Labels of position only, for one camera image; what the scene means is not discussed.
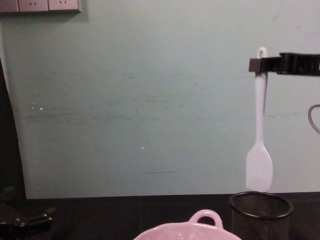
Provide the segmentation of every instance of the wall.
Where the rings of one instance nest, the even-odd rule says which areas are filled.
[[[316,0],[91,0],[2,18],[28,198],[245,190],[249,58],[318,53]],[[320,191],[317,78],[269,75],[272,192]]]

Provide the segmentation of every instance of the power outlet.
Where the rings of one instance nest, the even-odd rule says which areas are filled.
[[[47,12],[48,0],[18,0],[20,12]]]
[[[80,11],[79,0],[49,0],[50,11]]]
[[[18,0],[0,0],[0,13],[19,12]]]

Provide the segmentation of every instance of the pink ceramic bowl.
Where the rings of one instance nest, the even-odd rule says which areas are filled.
[[[203,217],[212,218],[215,226],[198,223]],[[241,240],[224,230],[220,216],[211,210],[198,211],[187,222],[167,223],[143,232],[134,240]]]

